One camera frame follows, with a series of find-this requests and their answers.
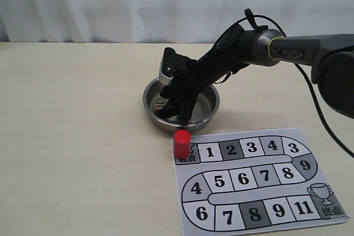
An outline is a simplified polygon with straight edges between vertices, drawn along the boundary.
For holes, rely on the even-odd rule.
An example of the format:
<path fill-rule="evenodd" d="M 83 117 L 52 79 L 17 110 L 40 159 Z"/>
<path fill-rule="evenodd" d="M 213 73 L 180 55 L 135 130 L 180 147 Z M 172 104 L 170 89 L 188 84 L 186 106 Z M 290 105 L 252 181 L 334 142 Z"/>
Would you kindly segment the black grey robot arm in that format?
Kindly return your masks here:
<path fill-rule="evenodd" d="M 191 119 L 199 94 L 222 76 L 249 65 L 271 67 L 279 62 L 311 67 L 325 103 L 338 113 L 353 117 L 353 35 L 285 36 L 266 26 L 227 29 L 200 59 L 193 60 L 166 48 L 160 64 L 160 96 L 165 106 L 159 118 Z"/>

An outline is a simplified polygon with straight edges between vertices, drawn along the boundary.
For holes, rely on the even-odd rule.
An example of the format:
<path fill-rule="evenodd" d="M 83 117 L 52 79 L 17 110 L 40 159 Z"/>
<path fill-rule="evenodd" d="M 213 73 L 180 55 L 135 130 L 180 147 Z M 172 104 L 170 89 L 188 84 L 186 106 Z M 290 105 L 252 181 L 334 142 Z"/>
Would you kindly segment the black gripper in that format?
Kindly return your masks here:
<path fill-rule="evenodd" d="M 165 48 L 159 73 L 159 81 L 164 84 L 160 96 L 169 99 L 157 111 L 157 116 L 161 119 L 179 116 L 181 121 L 189 121 L 204 88 L 225 74 L 235 74 L 245 68 L 246 64 L 236 54 L 238 40 L 243 33 L 240 25 L 231 26 L 198 60 L 180 55 L 170 47 Z"/>

